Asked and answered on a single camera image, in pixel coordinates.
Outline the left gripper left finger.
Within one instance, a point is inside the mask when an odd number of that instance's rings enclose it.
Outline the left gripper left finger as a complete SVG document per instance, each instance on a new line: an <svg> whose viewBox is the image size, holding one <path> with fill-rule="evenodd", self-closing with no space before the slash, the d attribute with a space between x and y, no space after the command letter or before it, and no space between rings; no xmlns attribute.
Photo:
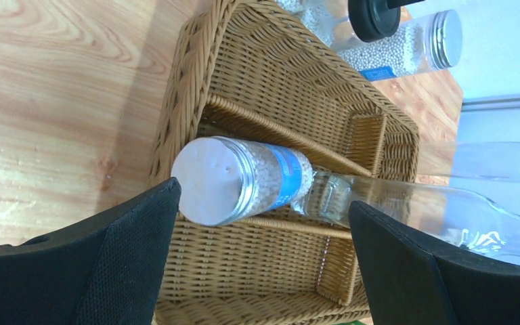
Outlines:
<svg viewBox="0 0 520 325"><path fill-rule="evenodd" d="M181 187L140 195L23 244L0 245L0 324L149 324Z"/></svg>

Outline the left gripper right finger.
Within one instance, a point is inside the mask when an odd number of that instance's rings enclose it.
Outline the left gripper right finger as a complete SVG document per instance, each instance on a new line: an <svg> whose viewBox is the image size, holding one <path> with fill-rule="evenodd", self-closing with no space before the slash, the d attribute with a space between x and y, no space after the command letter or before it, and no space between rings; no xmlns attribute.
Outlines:
<svg viewBox="0 0 520 325"><path fill-rule="evenodd" d="M362 201L348 219L375 324L520 324L520 265L453 246Z"/></svg>

